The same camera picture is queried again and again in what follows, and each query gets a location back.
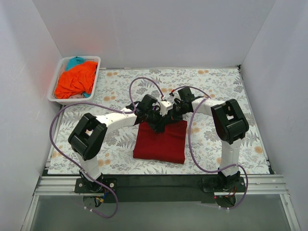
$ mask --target orange cloth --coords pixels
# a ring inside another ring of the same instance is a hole
[[[86,92],[91,94],[95,80],[97,62],[86,61],[64,71],[60,76],[58,86],[54,91],[57,99],[68,99],[72,95]]]

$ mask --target cable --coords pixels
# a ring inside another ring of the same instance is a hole
[[[191,131],[192,131],[193,118],[194,118],[194,115],[197,113],[199,107],[200,107],[200,106],[203,104],[203,102],[206,101],[206,100],[207,100],[207,99],[202,100],[202,101],[198,104],[198,106],[196,107],[196,109],[193,111],[193,113],[192,113],[192,117],[191,117],[191,120],[190,120],[190,122],[189,122],[189,127],[188,127],[188,146],[189,146],[189,151],[190,151],[190,153],[191,153],[193,162],[194,162],[195,165],[196,165],[200,170],[202,170],[203,172],[206,172],[206,173],[218,173],[218,172],[221,172],[221,171],[223,171],[223,170],[225,170],[225,169],[227,169],[227,168],[234,167],[234,166],[238,166],[238,167],[240,167],[240,168],[243,170],[243,172],[244,172],[244,174],[245,174],[245,178],[246,178],[246,188],[245,188],[245,191],[244,191],[244,194],[243,194],[242,198],[240,199],[240,201],[239,201],[235,206],[233,206],[233,207],[231,207],[231,208],[224,208],[224,207],[222,207],[222,208],[227,209],[227,210],[229,210],[229,209],[234,209],[234,208],[238,207],[238,206],[243,202],[243,200],[244,200],[244,198],[245,198],[245,196],[246,196],[246,194],[247,194],[248,176],[247,176],[247,173],[246,173],[245,169],[243,168],[243,166],[237,165],[237,164],[232,164],[232,165],[225,166],[225,167],[223,167],[223,168],[221,168],[221,169],[218,169],[218,170],[209,171],[209,170],[206,170],[206,169],[202,168],[202,167],[197,163],[197,161],[196,161],[196,159],[194,158],[194,155],[193,155],[192,142],[191,142]]]
[[[196,87],[191,87],[191,86],[180,86],[180,87],[178,87],[178,88],[173,89],[173,90],[171,91],[171,93],[175,92],[175,91],[178,90],[178,89],[185,88],[185,87],[189,87],[189,88],[198,90],[198,91],[202,92],[204,95],[206,95],[209,99],[211,99],[211,97],[210,97],[208,94],[206,94],[203,90],[201,90],[201,89],[199,89],[199,88],[196,88]]]
[[[148,80],[148,81],[153,82],[153,83],[157,86],[157,88],[158,88],[158,90],[160,91],[162,97],[164,96],[164,94],[163,94],[162,91],[160,90],[159,86],[158,86],[153,80],[151,80],[150,78],[146,78],[146,77],[138,77],[138,78],[134,79],[134,80],[130,83],[129,90],[128,90],[129,98],[130,98],[130,101],[131,101],[132,105],[134,106],[134,110],[131,111],[131,112],[124,112],[125,114],[132,114],[132,113],[134,113],[134,112],[136,111],[136,104],[134,103],[133,98],[132,98],[132,96],[131,96],[131,87],[132,87],[132,84],[133,84],[136,80],[138,80],[138,79],[146,79],[146,80]],[[78,168],[80,168],[80,170],[83,171],[83,173],[84,173],[89,179],[91,179],[91,180],[94,181],[95,183],[101,185],[101,186],[104,187],[105,189],[109,190],[109,191],[112,193],[112,195],[115,197],[115,201],[116,201],[116,202],[115,202],[115,203],[116,203],[115,208],[116,208],[116,209],[115,209],[115,211],[113,212],[113,214],[111,214],[111,215],[102,214],[102,213],[100,213],[99,211],[96,211],[95,209],[92,209],[92,208],[89,208],[89,207],[86,207],[86,206],[85,206],[84,208],[90,210],[91,212],[94,212],[94,213],[98,214],[99,216],[101,216],[101,217],[103,217],[103,218],[112,218],[112,217],[116,214],[116,212],[117,212],[117,210],[118,210],[118,198],[117,198],[115,192],[114,192],[112,189],[110,189],[108,186],[106,186],[106,185],[100,183],[99,181],[95,180],[94,178],[92,178],[92,177],[82,168],[82,166],[81,166],[80,164],[78,164],[78,163],[77,163],[75,160],[73,160],[71,157],[69,157],[69,156],[67,156],[66,154],[64,154],[64,153],[57,147],[57,145],[55,144],[55,142],[53,141],[53,137],[52,137],[52,128],[53,128],[53,126],[54,126],[54,123],[55,123],[56,119],[60,116],[60,114],[61,114],[65,109],[67,109],[67,108],[69,108],[69,107],[71,107],[71,106],[74,106],[74,105],[78,105],[78,104],[87,104],[87,105],[97,106],[97,107],[100,107],[100,108],[103,108],[103,109],[107,109],[107,110],[110,110],[110,111],[113,111],[113,112],[117,112],[117,113],[123,113],[123,111],[119,111],[119,110],[116,110],[116,109],[112,109],[112,108],[109,108],[109,107],[105,107],[105,106],[102,106],[102,105],[99,105],[99,104],[96,104],[96,103],[88,103],[88,102],[73,103],[73,104],[70,104],[70,105],[65,106],[64,108],[62,108],[62,109],[55,115],[55,117],[53,118],[53,120],[52,120],[52,122],[51,122],[50,129],[49,129],[49,138],[50,138],[51,144],[54,146],[54,148],[55,148],[62,156],[64,156],[66,159],[68,159],[69,161],[73,162]]]

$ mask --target white wall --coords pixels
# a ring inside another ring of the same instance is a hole
[[[0,2],[0,230],[20,230],[59,107],[46,90],[61,55],[31,0]]]
[[[243,63],[269,160],[283,174],[308,230],[308,1],[276,1]]]
[[[101,67],[241,64],[275,0],[33,0],[63,57]]]

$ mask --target gray leaf pattern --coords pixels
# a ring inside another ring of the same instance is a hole
[[[237,69],[176,69],[176,70],[100,70],[94,93],[94,103],[114,109],[122,109],[130,104],[128,87],[136,77],[153,79],[168,97],[168,93],[178,86],[195,86],[207,92],[213,99],[228,100],[234,98],[242,108],[249,123],[249,131],[243,139],[240,163],[249,174],[268,174],[264,150],[249,107],[241,77]],[[141,100],[145,94],[160,98],[156,86],[147,80],[137,80],[132,87],[134,101]],[[77,105],[68,108],[61,117],[56,139],[57,146],[68,156],[79,162],[67,138],[83,114],[105,115],[109,111],[89,106]],[[184,116],[190,121],[191,113]],[[123,128],[106,135],[98,154],[99,166],[103,174],[204,174],[193,163],[188,141],[185,144],[185,163],[173,164],[157,160],[133,158],[138,126]],[[215,131],[213,119],[196,114],[192,125],[192,148],[198,163],[215,170],[221,161],[221,142]],[[50,174],[78,174],[78,168],[53,150]]]

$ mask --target white laundry basket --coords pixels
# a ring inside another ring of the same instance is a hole
[[[49,101],[58,102],[62,105],[69,105],[69,104],[77,103],[77,102],[78,103],[80,103],[80,102],[93,102],[97,76],[98,76],[98,72],[99,72],[100,65],[101,65],[101,59],[100,59],[100,57],[97,57],[97,56],[80,56],[81,58],[85,59],[86,61],[94,61],[94,62],[98,63],[97,69],[96,69],[96,74],[95,74],[95,80],[94,80],[94,84],[93,84],[93,90],[92,90],[90,97],[83,98],[83,99],[57,99],[55,94],[54,94],[54,91],[56,90],[57,85],[58,85],[59,78],[62,75],[62,73],[65,71],[65,68],[66,68],[68,61],[71,58],[74,58],[74,57],[75,56],[66,57],[66,58],[63,58],[59,62],[58,67],[57,67],[57,71],[55,72],[55,75],[54,75],[54,77],[51,81],[51,84],[49,86],[49,91],[48,91],[48,96],[47,96]]]

